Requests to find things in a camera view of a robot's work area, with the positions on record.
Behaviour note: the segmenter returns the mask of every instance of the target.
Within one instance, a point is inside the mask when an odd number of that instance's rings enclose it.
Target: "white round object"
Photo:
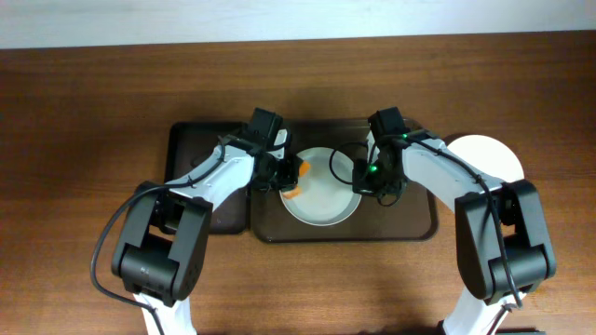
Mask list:
[[[298,179],[302,193],[281,202],[298,220],[329,226],[349,217],[358,207],[362,195],[352,192],[352,186],[339,182],[329,170],[332,149],[310,148],[297,156],[310,164],[310,170]],[[340,152],[333,156],[333,171],[344,181],[352,181],[354,162]]]
[[[506,182],[523,179],[522,163],[518,157],[500,141],[488,136],[468,135],[447,146],[454,154],[471,166]]]

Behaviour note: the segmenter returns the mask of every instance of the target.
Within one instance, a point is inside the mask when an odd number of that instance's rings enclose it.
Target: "white wall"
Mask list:
[[[596,0],[0,0],[0,48],[596,29]]]

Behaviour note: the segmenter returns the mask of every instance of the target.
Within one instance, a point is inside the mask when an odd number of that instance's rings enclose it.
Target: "brown tray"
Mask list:
[[[419,128],[406,120],[408,127]],[[169,135],[166,181],[188,173],[193,161],[200,163],[217,144],[216,135],[235,133],[239,122],[174,125]],[[347,141],[363,141],[369,127],[366,120],[292,121],[284,126],[292,134],[291,152],[321,146],[337,147]],[[346,147],[349,157],[363,157],[362,149]],[[250,227],[261,240],[280,242],[325,241],[422,241],[439,228],[434,197],[422,186],[410,182],[401,200],[383,208],[376,199],[363,196],[359,207],[345,221],[317,227],[296,220],[284,207],[278,192],[263,194],[242,188],[232,193],[213,213],[211,234],[238,234]]]
[[[366,120],[288,121],[291,152],[312,147],[335,148],[348,141],[364,141]],[[420,128],[406,120],[412,129]],[[346,147],[348,157],[365,157],[363,149]],[[439,228],[435,199],[424,187],[409,182],[398,204],[383,208],[376,198],[363,196],[356,211],[332,226],[318,227],[295,219],[281,203],[278,192],[251,193],[251,229],[261,240],[280,242],[423,241]]]

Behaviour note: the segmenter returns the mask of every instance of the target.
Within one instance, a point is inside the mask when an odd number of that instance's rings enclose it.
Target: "orange food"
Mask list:
[[[293,190],[283,192],[281,195],[283,195],[283,197],[285,197],[286,199],[290,200],[296,195],[300,195],[301,193],[302,189],[300,188],[300,186],[296,186]]]
[[[304,177],[308,170],[310,170],[310,163],[306,161],[302,162],[298,169],[298,177]]]

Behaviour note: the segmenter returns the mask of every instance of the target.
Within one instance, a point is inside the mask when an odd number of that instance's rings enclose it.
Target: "wood grain surface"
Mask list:
[[[398,105],[442,136],[500,139],[538,188],[557,275],[505,327],[596,332],[596,33],[0,51],[0,333],[143,334],[139,309],[90,284],[96,239],[145,180],[169,127],[356,118]],[[212,236],[192,293],[202,333],[355,334],[434,327],[463,283],[454,215],[424,243],[272,246]],[[124,293],[109,260],[100,280]]]

